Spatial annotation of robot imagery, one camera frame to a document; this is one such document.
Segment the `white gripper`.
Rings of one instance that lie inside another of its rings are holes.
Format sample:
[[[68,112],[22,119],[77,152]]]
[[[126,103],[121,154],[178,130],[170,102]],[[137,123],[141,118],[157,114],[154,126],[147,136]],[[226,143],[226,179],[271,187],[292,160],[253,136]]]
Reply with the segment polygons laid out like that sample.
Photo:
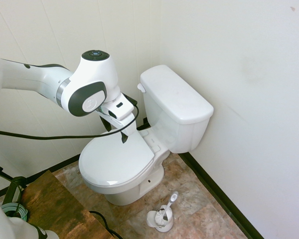
[[[103,103],[99,107],[99,116],[106,131],[111,131],[112,125],[117,129],[124,128],[120,131],[122,143],[137,130],[133,110],[134,105],[123,93],[120,93],[115,100]]]

